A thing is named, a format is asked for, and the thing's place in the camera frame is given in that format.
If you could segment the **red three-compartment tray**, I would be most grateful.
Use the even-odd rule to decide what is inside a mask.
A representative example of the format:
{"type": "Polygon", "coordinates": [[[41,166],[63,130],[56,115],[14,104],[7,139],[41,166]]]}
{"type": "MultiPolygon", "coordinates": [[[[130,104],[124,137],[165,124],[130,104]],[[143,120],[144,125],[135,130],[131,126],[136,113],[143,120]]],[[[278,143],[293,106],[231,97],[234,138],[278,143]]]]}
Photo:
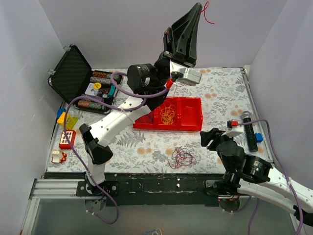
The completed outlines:
{"type": "Polygon", "coordinates": [[[167,97],[149,114],[137,119],[135,129],[200,131],[203,115],[199,97],[167,97]]]}

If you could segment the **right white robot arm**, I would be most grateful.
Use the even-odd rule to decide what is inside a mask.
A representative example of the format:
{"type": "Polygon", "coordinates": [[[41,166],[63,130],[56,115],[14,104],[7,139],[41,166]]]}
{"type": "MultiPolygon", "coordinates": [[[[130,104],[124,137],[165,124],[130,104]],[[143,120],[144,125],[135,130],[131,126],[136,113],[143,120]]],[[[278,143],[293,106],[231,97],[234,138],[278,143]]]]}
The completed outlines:
{"type": "Polygon", "coordinates": [[[221,181],[209,186],[216,195],[247,194],[277,205],[308,226],[313,224],[313,191],[286,177],[266,160],[248,154],[234,137],[242,129],[201,131],[201,145],[215,151],[225,168],[221,181]]]}

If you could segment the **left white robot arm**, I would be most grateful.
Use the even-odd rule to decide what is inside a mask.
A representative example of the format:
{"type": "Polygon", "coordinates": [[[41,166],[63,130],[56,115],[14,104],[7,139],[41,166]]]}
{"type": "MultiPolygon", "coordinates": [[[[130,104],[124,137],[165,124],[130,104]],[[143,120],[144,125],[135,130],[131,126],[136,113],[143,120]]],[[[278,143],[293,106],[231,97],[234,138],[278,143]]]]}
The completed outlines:
{"type": "Polygon", "coordinates": [[[79,130],[88,154],[85,173],[87,191],[94,196],[104,190],[105,165],[113,156],[109,143],[140,117],[158,108],[176,83],[198,85],[201,74],[192,68],[197,60],[197,34],[202,4],[197,2],[191,10],[167,28],[163,36],[164,50],[152,64],[128,67],[127,85],[131,91],[113,85],[128,98],[100,121],[79,130]]]}

